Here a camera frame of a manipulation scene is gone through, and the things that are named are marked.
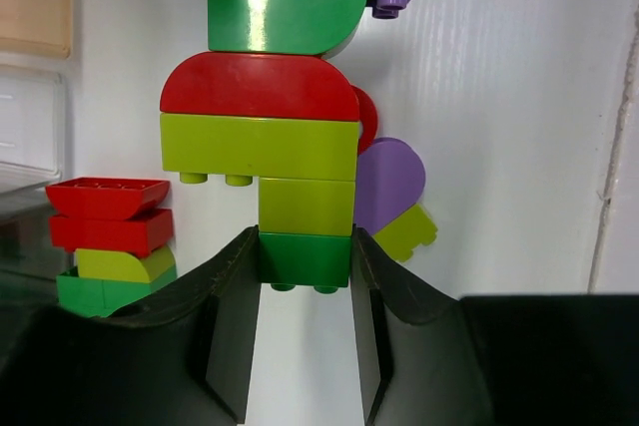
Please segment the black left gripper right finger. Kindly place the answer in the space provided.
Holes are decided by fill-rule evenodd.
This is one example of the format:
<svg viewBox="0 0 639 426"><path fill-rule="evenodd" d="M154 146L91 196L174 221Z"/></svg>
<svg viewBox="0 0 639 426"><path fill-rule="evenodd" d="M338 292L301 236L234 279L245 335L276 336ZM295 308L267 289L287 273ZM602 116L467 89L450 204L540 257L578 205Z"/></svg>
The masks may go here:
<svg viewBox="0 0 639 426"><path fill-rule="evenodd" d="M351 236L368 425L634 425L633 294L452 298Z"/></svg>

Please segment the dark green lego brick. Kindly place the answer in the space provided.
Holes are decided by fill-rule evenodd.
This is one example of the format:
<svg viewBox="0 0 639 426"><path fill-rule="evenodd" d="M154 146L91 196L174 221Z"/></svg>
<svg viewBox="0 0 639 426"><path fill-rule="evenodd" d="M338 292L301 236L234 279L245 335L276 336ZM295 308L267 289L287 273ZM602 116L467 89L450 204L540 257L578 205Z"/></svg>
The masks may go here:
<svg viewBox="0 0 639 426"><path fill-rule="evenodd" d="M296 233L259 233L259 278L274 289L310 286L332 293L348 286L351 238Z"/></svg>

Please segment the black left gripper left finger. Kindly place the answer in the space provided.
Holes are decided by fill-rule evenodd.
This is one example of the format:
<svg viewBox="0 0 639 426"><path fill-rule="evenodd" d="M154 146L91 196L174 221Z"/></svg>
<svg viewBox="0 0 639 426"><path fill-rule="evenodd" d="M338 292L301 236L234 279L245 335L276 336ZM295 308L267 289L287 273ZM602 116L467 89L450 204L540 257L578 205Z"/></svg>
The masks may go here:
<svg viewBox="0 0 639 426"><path fill-rule="evenodd" d="M238 425L260 305L259 235L110 316L1 305L5 425Z"/></svg>

